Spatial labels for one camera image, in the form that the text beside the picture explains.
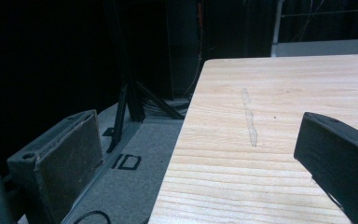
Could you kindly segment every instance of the dark background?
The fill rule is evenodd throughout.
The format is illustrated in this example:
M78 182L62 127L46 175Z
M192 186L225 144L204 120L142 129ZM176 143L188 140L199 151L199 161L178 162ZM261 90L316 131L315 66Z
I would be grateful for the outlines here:
M358 9L358 0L312 2L285 0L282 14ZM117 5L134 75L165 99L192 92L206 60L270 55L275 1ZM358 38L358 12L281 22L279 42ZM121 78L113 41L102 1L0 1L0 174L7 173L7 157L61 119L117 102Z

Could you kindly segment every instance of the light wood tabletop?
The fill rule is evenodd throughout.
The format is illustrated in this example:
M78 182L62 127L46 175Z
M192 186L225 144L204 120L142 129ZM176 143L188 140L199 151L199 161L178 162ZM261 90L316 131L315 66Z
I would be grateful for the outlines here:
M350 223L294 159L304 112L358 129L358 55L206 62L149 223Z

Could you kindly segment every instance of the screw hole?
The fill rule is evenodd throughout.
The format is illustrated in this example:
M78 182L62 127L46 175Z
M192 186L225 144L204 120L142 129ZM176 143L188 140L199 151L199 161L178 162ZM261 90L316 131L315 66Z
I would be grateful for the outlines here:
M23 158L24 160L28 160L28 159L31 159L31 158L33 158L33 157L34 157L34 153L33 153L33 152L27 153L27 154L25 154L25 155L22 156L22 158Z

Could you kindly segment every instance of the scratch on table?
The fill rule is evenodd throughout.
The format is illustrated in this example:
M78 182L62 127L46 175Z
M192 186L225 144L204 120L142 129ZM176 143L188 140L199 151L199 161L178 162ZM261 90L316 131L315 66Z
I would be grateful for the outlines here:
M245 108L246 122L248 124L249 136L251 138L252 147L257 147L257 130L254 124L253 112L249 109L248 104L251 103L249 93L246 89L242 90L243 106Z

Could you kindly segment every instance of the wood grain surface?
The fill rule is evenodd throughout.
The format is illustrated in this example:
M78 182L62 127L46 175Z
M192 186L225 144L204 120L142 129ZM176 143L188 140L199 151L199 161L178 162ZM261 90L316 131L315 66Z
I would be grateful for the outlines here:
M294 159L304 112L358 129L358 55L208 61L149 223L350 223Z

